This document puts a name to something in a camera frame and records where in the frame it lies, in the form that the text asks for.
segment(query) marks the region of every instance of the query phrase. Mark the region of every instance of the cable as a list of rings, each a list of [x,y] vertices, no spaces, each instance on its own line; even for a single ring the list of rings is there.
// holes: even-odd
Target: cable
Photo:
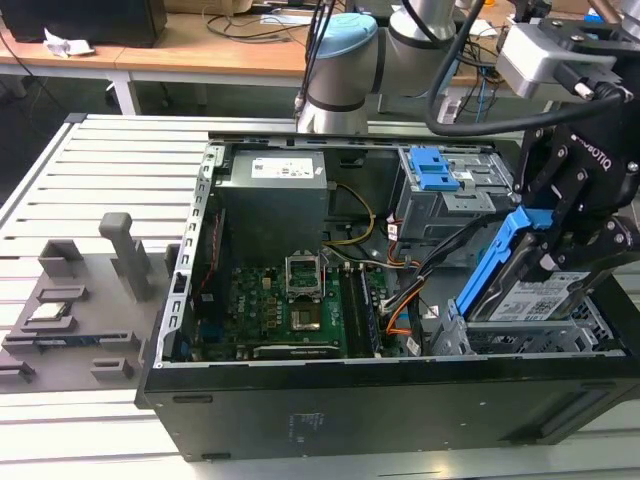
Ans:
[[[5,91],[7,91],[7,92],[11,92],[11,90],[9,89],[9,87],[7,87],[7,85],[6,85],[2,80],[0,80],[0,85],[2,85],[2,87],[5,89]],[[40,96],[40,93],[42,93],[42,88],[38,91],[38,95],[37,95],[37,97],[39,97],[39,96]],[[18,113],[20,113],[20,116],[21,116],[22,118],[24,118],[24,119],[25,119],[25,121],[28,123],[28,126],[29,126],[29,128],[31,129],[31,131],[32,131],[33,133],[35,133],[36,135],[38,135],[38,136],[40,136],[40,137],[42,137],[42,138],[45,138],[45,139],[49,140],[49,139],[51,139],[51,135],[47,135],[47,134],[45,134],[45,133],[41,132],[41,131],[40,131],[38,128],[36,128],[36,126],[33,124],[33,118],[32,118],[33,105],[35,104],[35,101],[37,101],[37,99],[38,99],[37,97],[36,97],[36,100],[34,100],[34,103],[31,105],[31,107],[32,107],[32,108],[31,108],[31,110],[30,110],[30,112],[29,112],[29,114],[28,114],[28,115],[24,112],[24,110],[22,110],[22,108],[20,108],[20,105],[19,105],[17,102],[15,103],[15,107],[16,107],[16,109],[18,110]]]
[[[397,245],[398,245],[398,242],[391,242],[389,244],[389,249],[387,250],[387,263],[389,265],[403,266],[403,265],[405,265],[404,262],[399,262],[399,261],[397,261],[397,260],[395,260],[393,258],[393,253],[394,253],[394,250],[396,249]],[[411,265],[414,266],[414,267],[418,267],[418,266],[420,266],[420,262],[416,262],[414,260],[414,261],[411,262]]]
[[[444,262],[452,252],[466,245],[478,230],[486,227],[490,223],[503,221],[511,212],[513,212],[513,210],[508,209],[483,215],[471,220],[464,227],[449,235],[449,237],[440,242],[420,263],[420,266],[413,274],[413,283],[411,283],[408,288],[388,298],[384,302],[383,308],[385,310],[393,309],[394,305],[403,301],[415,288],[421,288],[428,276],[433,272],[433,269]]]
[[[216,223],[213,226],[213,236],[211,239],[213,242],[213,247],[212,247],[213,250],[211,252],[211,266],[209,267],[209,271],[207,272],[207,275],[204,277],[204,279],[202,280],[202,283],[198,287],[196,294],[192,298],[198,298],[200,296],[200,292],[202,292],[202,289],[205,287],[205,285],[211,278],[211,275],[213,275],[213,271],[216,268],[216,261],[218,259],[218,249],[216,248],[216,244],[218,243],[218,226],[219,225],[220,225],[220,215],[216,214]]]
[[[393,312],[393,315],[391,315],[391,318],[389,319],[389,323],[387,323],[387,328],[385,329],[385,332],[387,333],[387,335],[394,334],[394,333],[402,334],[402,335],[411,335],[411,330],[398,329],[398,328],[394,328],[394,326],[395,326],[396,320],[400,316],[400,313],[402,312],[404,307],[406,307],[409,304],[409,302],[411,302],[411,300],[413,300],[415,296],[420,293],[421,289],[422,289],[422,285],[420,285],[419,288],[416,288],[413,292],[411,292],[411,294],[409,294],[409,296]]]
[[[309,83],[311,82],[311,73],[313,72],[313,67],[316,63],[316,57],[318,56],[318,50],[320,50],[320,44],[322,43],[322,39],[324,38],[327,27],[329,26],[329,22],[331,21],[331,15],[333,14],[335,5],[336,0],[331,0],[331,3],[329,4],[329,7],[327,9],[326,20],[324,20],[323,16],[324,9],[320,9],[319,20],[316,21],[317,30],[319,31],[319,33],[316,32],[311,41],[310,53],[308,55],[304,76],[302,78],[302,87],[300,88],[299,98],[296,98],[296,114],[299,113],[299,110],[304,106],[307,100],[307,91],[309,89]]]
[[[562,122],[580,120],[585,117],[593,116],[601,113],[603,110],[619,106],[625,101],[622,93],[618,89],[610,87],[604,88],[604,97],[581,105],[572,105],[561,110],[539,113],[531,117],[517,118],[510,120],[500,120],[491,123],[478,124],[442,124],[438,122],[434,116],[434,105],[438,96],[438,91],[447,76],[449,68],[453,64],[457,52],[463,46],[473,22],[478,18],[480,10],[484,5],[483,0],[476,0],[471,11],[464,22],[460,33],[451,44],[449,52],[441,62],[434,76],[431,87],[427,92],[427,111],[425,115],[425,123],[427,127],[436,135],[444,135],[451,137],[467,137],[479,135],[495,135],[498,133],[514,132],[518,130],[527,130],[530,128],[542,128],[557,125]]]
[[[278,33],[285,32],[287,35],[289,35],[289,37],[291,37],[292,41],[296,42],[297,44],[299,44],[302,47],[305,46],[300,40],[295,38],[293,36],[293,34],[291,33],[291,30],[294,30],[294,29],[297,29],[297,28],[302,28],[302,27],[304,27],[304,25],[286,26],[279,18],[277,18],[274,15],[263,15],[261,18],[258,18],[258,19],[255,19],[255,20],[251,20],[251,21],[249,21],[247,23],[243,23],[243,24],[234,23],[234,21],[231,19],[231,17],[225,16],[225,15],[214,15],[213,17],[211,17],[210,19],[207,20],[207,18],[205,17],[205,12],[206,12],[206,9],[208,7],[210,7],[210,6],[211,5],[205,5],[202,8],[202,11],[200,13],[201,13],[202,21],[204,22],[205,26],[207,27],[207,30],[209,30],[211,33],[213,33],[215,35],[219,35],[221,37],[228,38],[229,40],[238,41],[238,42],[241,42],[241,43],[268,44],[268,43],[278,43],[278,42],[285,42],[285,41],[288,42],[289,41],[288,38],[278,35]],[[225,26],[224,30],[218,30],[218,29],[214,28],[211,25],[213,22],[215,22],[216,20],[220,20],[221,18],[225,18],[226,21],[227,21],[227,25]],[[271,30],[271,31],[268,31],[268,32],[254,33],[254,34],[250,34],[250,35],[235,35],[235,34],[227,33],[227,30],[230,27],[243,28],[243,27],[246,27],[246,26],[251,25],[253,23],[260,22],[264,18],[269,18],[271,20],[275,20],[283,28],[280,28],[280,29],[277,29],[277,30]]]
[[[27,66],[22,63],[22,60],[20,60],[20,58],[13,52],[13,50],[11,50],[11,47],[9,46],[9,44],[7,43],[7,41],[4,39],[4,35],[2,34],[2,31],[0,30],[0,40],[2,40],[2,43],[4,44],[4,47],[9,51],[9,53],[11,54],[11,56],[16,60],[16,62],[18,62],[20,64],[20,66],[22,68],[24,68],[24,71],[27,72],[27,74],[32,77],[36,82],[38,82],[38,84],[40,84],[40,86],[42,87],[42,89],[45,91],[45,93],[49,96],[49,98],[51,99],[51,101],[53,103],[55,103],[63,112],[67,113],[68,110],[62,106],[62,104],[56,99],[56,97],[53,96],[53,94],[49,91],[49,89],[47,87],[45,87],[44,83],[42,83],[40,81],[40,79],[38,77],[36,77],[31,70],[29,70],[27,68]]]
[[[42,82],[42,85],[43,86],[46,85],[48,81],[49,81],[49,78],[48,77],[45,78],[44,82]],[[38,100],[40,100],[40,95],[42,95],[42,90],[43,90],[43,87],[40,87],[40,89],[38,90],[38,93],[36,94],[36,98],[33,100],[33,102],[31,103],[31,106],[29,107],[29,118],[33,116],[33,109],[38,103]]]
[[[352,262],[352,263],[364,263],[366,265],[376,265],[378,267],[382,267],[382,268],[389,268],[389,269],[394,269],[394,270],[404,270],[404,266],[397,266],[397,265],[388,265],[384,262],[378,262],[377,260],[366,260],[366,259],[358,259],[355,257],[352,257],[350,255],[347,255],[346,253],[342,252],[341,250],[338,250],[336,247],[331,246],[331,245],[327,245],[326,243],[324,244],[324,247],[329,250],[331,253],[333,253],[334,255],[336,255],[337,257],[340,257],[341,259],[347,261],[347,262]]]
[[[349,187],[348,185],[345,185],[344,183],[337,183],[336,185],[340,188],[344,188],[349,193],[351,193],[355,198],[358,199],[358,201],[364,206],[364,208],[367,209],[367,213],[369,214],[369,226],[367,227],[367,231],[362,235],[360,235],[359,237],[351,238],[348,240],[333,240],[329,242],[324,242],[324,245],[354,245],[356,243],[364,242],[373,233],[373,229],[376,223],[376,216],[373,213],[373,210],[371,209],[369,204],[365,201],[365,199],[362,198],[360,194],[356,192],[353,188]]]
[[[478,113],[476,114],[476,123],[480,121],[480,112],[482,112],[482,105],[484,104],[484,87],[486,85],[487,85],[487,80],[483,78],[482,88],[480,89],[480,108],[478,108]]]

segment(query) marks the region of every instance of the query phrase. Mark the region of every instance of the paper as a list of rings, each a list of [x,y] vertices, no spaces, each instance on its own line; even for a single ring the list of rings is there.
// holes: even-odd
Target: paper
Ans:
[[[71,55],[95,53],[95,50],[89,46],[89,43],[86,40],[67,40],[65,38],[60,38],[46,28],[44,29],[44,35],[46,38],[43,42],[44,46],[58,57],[69,58]]]
[[[470,35],[478,35],[480,37],[495,37],[498,32],[486,20],[476,20],[471,26]]]
[[[263,25],[310,25],[308,15],[262,15],[260,23]]]

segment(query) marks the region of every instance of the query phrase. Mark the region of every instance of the table leg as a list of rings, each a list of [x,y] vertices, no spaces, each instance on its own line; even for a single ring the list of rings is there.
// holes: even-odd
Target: table leg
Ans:
[[[207,105],[207,84],[206,83],[196,83],[194,84],[196,89],[196,103],[200,106]]]
[[[438,112],[439,123],[453,123],[458,116],[458,110],[464,97],[469,91],[466,87],[449,87],[444,91],[444,100]]]
[[[113,72],[109,75],[118,96],[118,104],[122,115],[140,115],[140,104],[136,95],[136,87],[129,72]]]

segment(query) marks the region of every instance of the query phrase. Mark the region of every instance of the computer case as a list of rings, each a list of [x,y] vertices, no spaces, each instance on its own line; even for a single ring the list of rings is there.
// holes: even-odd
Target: computer case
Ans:
[[[18,42],[58,37],[90,44],[153,47],[165,24],[163,0],[0,0],[4,23]]]
[[[277,296],[277,299],[283,298],[283,302],[276,302],[275,298],[265,302],[273,305],[277,321],[261,332],[256,327],[253,346],[240,345],[245,340],[234,339],[237,350],[228,356],[223,350],[228,343],[221,340],[226,338],[221,328],[231,324],[221,327],[218,320],[210,323],[206,320],[213,318],[211,312],[219,302],[217,291],[221,288],[214,281],[211,289],[203,289],[206,271],[211,268],[214,279],[230,283],[232,290],[241,290],[241,296],[231,295],[232,300],[222,307],[223,314],[233,314],[230,322],[235,325],[253,321],[254,310],[258,317],[268,320],[270,307],[265,305],[262,309],[260,299],[275,297],[275,294],[263,292],[273,292],[275,285],[285,283],[281,273],[272,275],[273,268],[248,273],[245,265],[239,268],[238,264],[227,263],[225,266],[208,257],[217,251],[220,252],[218,262],[233,258],[222,248],[225,237],[230,248],[239,246],[233,239],[234,232],[225,233],[225,228],[233,229],[233,224],[225,218],[236,214],[235,204],[223,202],[229,178],[239,166],[235,162],[243,162],[251,155],[252,158],[294,157],[302,164],[303,159],[308,158],[309,163],[321,152],[324,166],[314,165],[314,173],[326,175],[328,188],[334,182],[353,187],[368,200],[372,211],[379,212],[378,217],[385,218],[382,216],[385,206],[398,205],[401,195],[396,192],[405,185],[403,165],[395,152],[401,157],[404,150],[413,146],[424,147],[425,141],[376,136],[210,135],[212,141],[204,152],[194,189],[192,213],[180,252],[175,256],[163,318],[151,340],[145,363],[147,372],[136,402],[141,408],[155,411],[185,460],[555,444],[619,403],[639,397],[640,313],[613,277],[600,284],[570,319],[587,326],[598,337],[597,348],[591,350],[567,348],[561,342],[555,342],[552,349],[516,348],[513,342],[507,342],[509,336],[503,335],[504,339],[497,345],[500,348],[478,349],[477,353],[440,355],[423,350],[422,354],[412,355],[404,347],[392,346],[389,350],[384,346],[378,350],[381,354],[369,351],[351,355],[351,345],[347,344],[346,355],[328,356],[332,348],[345,352],[345,344],[331,337],[334,320],[344,324],[349,343],[347,324],[360,319],[366,325],[369,318],[366,307],[375,302],[374,293],[383,298],[383,292],[391,293],[402,280],[388,277],[391,280],[385,290],[379,288],[379,284],[373,288],[376,285],[367,284],[366,279],[360,282],[358,278],[380,275],[377,273],[380,269],[365,270],[362,264],[358,266],[353,262],[329,263],[326,255],[330,256],[331,252],[321,253],[319,259],[326,262],[327,267],[321,275],[326,285],[322,302],[329,304],[323,306],[321,329],[311,331],[313,323],[307,321],[304,332],[293,331],[294,322],[301,321],[301,314],[291,316],[291,331],[285,331],[288,328],[286,311],[291,310],[292,304],[287,304],[286,296],[281,295],[283,286]],[[489,156],[495,165],[509,167],[511,163],[504,154],[508,148],[499,142],[436,147],[451,162],[460,163],[459,159],[466,155],[481,159]],[[485,168],[484,163],[479,162],[477,169],[480,167]],[[275,183],[283,175],[287,176],[284,180],[289,181],[291,170],[281,169],[273,174],[271,181]],[[504,172],[504,176],[510,179],[508,172]],[[295,181],[315,185],[315,180],[302,177]],[[497,195],[504,199],[503,193]],[[349,207],[347,200],[352,199],[346,193],[342,201],[335,191],[330,192],[329,197],[326,233],[330,237],[325,239],[342,238],[344,234],[338,236],[329,223],[337,225],[357,219],[354,214],[360,212]],[[271,202],[268,194],[263,198],[265,203]],[[245,221],[253,221],[245,210],[242,213]],[[285,223],[288,219],[286,211],[278,208],[271,210],[269,218]],[[294,220],[281,231],[283,236],[300,231],[308,233],[306,229],[298,229]],[[251,235],[250,239],[253,241],[250,248],[265,248],[260,235]],[[382,250],[375,246],[374,240],[369,242],[364,247],[370,248],[369,252]],[[421,317],[425,331],[434,331],[436,325],[429,323],[429,312],[435,310],[446,315],[446,302],[457,295],[471,270],[443,267],[434,272],[423,290],[426,307],[420,307],[425,313]],[[342,299],[344,310],[334,317],[331,305],[337,297]],[[353,299],[353,303],[346,302],[346,298]],[[284,312],[281,321],[276,316],[281,311],[280,303]],[[280,332],[279,338],[292,340],[294,335],[309,337],[303,338],[308,345],[318,338],[313,335],[324,336],[327,342],[317,349],[315,358],[302,357],[301,347],[295,351],[301,355],[298,358],[265,360],[256,354],[264,347],[254,347],[272,342],[275,338],[272,332]],[[222,354],[220,358],[199,353],[201,350],[196,347],[203,342],[210,342],[209,352]],[[282,350],[282,342],[272,343],[274,350]]]

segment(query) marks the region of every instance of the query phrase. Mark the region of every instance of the green motherboard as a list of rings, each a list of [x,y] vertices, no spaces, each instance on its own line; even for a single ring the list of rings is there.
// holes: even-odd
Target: green motherboard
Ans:
[[[352,342],[347,337],[354,330],[351,325],[345,325],[345,321],[354,320],[345,318],[344,313],[349,310],[345,310],[342,298],[345,271],[342,268],[322,271],[322,298],[316,301],[304,296],[288,298],[285,272],[284,267],[234,269],[226,314],[215,320],[201,318],[198,321],[193,350],[197,352],[196,359],[282,359],[287,353],[294,358],[300,352],[311,350],[320,358],[361,356],[354,355]],[[290,285],[317,285],[314,269],[292,269],[291,275]],[[365,275],[369,299],[375,308],[387,292],[385,275],[379,269],[368,270]]]

